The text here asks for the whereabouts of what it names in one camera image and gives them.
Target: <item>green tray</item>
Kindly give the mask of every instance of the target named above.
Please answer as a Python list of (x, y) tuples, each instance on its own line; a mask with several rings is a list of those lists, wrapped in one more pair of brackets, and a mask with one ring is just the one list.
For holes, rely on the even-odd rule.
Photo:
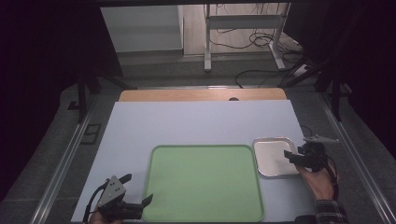
[(248, 146), (158, 146), (151, 153), (147, 222), (256, 222), (264, 215)]

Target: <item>metal tray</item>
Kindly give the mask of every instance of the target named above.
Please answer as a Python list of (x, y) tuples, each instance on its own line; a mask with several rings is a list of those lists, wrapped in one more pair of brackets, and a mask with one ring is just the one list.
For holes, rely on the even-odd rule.
[(251, 147), (158, 146), (151, 153), (147, 222), (257, 222), (264, 215)]
[(284, 157), (283, 150), (296, 154), (294, 144), (286, 137), (259, 138), (253, 142), (259, 172), (264, 176), (297, 175), (294, 164)]

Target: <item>sleeve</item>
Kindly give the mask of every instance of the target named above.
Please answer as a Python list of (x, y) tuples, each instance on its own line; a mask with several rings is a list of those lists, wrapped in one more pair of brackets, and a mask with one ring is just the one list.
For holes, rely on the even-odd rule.
[(349, 223), (347, 211), (337, 201), (318, 200), (315, 203), (317, 213), (315, 217), (318, 224)]

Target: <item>hand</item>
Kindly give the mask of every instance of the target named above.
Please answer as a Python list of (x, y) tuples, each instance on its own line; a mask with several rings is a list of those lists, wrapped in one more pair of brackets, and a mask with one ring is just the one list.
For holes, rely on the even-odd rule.
[(100, 212), (98, 212), (98, 207), (96, 207), (90, 217), (89, 223), (90, 224), (121, 224), (122, 220), (117, 219), (112, 222), (108, 222), (104, 217), (102, 217), (102, 214), (100, 214)]
[[(331, 164), (329, 164), (329, 167), (334, 172), (334, 167)], [(315, 173), (305, 170), (302, 166), (296, 165), (296, 169), (300, 172), (309, 188), (311, 188), (316, 200), (332, 200), (334, 188), (332, 186), (332, 178), (326, 169), (323, 168)]]

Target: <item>wall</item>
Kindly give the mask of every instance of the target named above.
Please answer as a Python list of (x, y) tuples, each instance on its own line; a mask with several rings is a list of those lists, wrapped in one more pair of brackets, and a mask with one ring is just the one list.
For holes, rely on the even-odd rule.
[(101, 10), (116, 52), (182, 49), (177, 6)]

